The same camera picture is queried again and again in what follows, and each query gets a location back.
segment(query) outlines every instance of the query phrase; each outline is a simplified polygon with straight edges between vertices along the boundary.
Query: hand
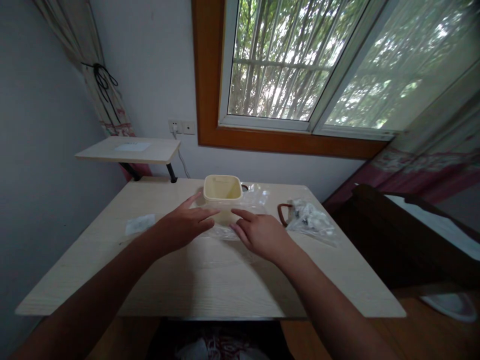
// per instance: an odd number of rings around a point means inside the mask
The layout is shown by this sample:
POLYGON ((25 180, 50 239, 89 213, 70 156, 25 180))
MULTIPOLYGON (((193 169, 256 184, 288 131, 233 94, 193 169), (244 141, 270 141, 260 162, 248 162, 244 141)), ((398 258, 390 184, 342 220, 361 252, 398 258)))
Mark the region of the hand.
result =
POLYGON ((271 215, 255 215, 246 210, 232 209, 241 217, 230 227, 252 253, 276 265, 300 247, 285 228, 271 215))
POLYGON ((183 248, 198 235, 214 227, 215 221, 207 218, 218 214, 220 210, 190 208, 201 194, 199 192, 189 197, 139 236, 157 259, 183 248))

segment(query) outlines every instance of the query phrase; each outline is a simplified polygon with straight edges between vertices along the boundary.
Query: wooden window frame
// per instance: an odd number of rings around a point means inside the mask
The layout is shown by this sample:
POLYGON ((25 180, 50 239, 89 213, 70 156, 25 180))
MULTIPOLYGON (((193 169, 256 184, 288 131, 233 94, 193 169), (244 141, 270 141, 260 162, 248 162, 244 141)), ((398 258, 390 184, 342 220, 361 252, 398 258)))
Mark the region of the wooden window frame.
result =
POLYGON ((225 0, 191 0, 198 145, 372 159, 389 142, 219 126, 225 0))

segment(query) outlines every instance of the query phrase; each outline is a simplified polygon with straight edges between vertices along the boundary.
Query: trees outside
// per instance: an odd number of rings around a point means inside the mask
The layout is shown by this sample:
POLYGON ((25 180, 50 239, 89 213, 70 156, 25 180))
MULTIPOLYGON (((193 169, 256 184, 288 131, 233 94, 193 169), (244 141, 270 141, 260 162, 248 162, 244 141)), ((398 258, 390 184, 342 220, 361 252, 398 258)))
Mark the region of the trees outside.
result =
MULTIPOLYGON (((308 121, 366 2, 239 0, 228 113, 308 121)), ((472 7, 400 0, 327 124, 380 129, 435 77, 472 7)))

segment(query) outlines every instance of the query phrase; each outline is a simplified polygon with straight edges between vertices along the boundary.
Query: window sill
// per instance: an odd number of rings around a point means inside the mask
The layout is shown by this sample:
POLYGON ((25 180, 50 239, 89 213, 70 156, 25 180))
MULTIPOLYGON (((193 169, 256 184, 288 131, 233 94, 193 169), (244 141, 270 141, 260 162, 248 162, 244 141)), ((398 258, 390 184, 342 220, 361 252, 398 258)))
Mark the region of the window sill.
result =
POLYGON ((387 141, 198 125, 198 144, 216 148, 372 159, 388 144, 387 141))

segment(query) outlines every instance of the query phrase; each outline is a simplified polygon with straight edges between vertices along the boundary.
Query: person's left hand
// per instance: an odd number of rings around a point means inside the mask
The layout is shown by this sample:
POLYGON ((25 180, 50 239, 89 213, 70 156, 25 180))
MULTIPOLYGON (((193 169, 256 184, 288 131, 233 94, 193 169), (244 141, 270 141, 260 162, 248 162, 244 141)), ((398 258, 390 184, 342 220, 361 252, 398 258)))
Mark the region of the person's left hand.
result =
POLYGON ((157 259, 183 248, 198 235, 214 227, 215 221, 207 218, 218 214, 220 210, 190 208, 201 194, 199 192, 189 197, 139 236, 139 240, 148 244, 157 259))

